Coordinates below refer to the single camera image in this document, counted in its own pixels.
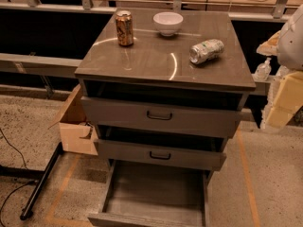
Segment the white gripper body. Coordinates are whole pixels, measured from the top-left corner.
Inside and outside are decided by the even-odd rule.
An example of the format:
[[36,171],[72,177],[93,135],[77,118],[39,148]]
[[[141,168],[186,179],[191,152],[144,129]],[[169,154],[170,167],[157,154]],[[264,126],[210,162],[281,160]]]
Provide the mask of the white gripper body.
[[289,69],[303,70],[303,5],[301,5],[280,30],[277,60]]

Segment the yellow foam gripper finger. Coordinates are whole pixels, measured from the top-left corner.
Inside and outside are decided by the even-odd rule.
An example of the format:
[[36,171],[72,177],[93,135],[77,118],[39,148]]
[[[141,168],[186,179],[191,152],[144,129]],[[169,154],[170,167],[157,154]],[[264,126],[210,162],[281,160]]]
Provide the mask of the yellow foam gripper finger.
[[275,56],[277,54],[277,44],[280,32],[276,32],[266,42],[260,44],[257,48],[257,53],[263,56]]
[[285,127],[303,107],[303,72],[292,72],[276,78],[271,84],[265,107],[265,126]]

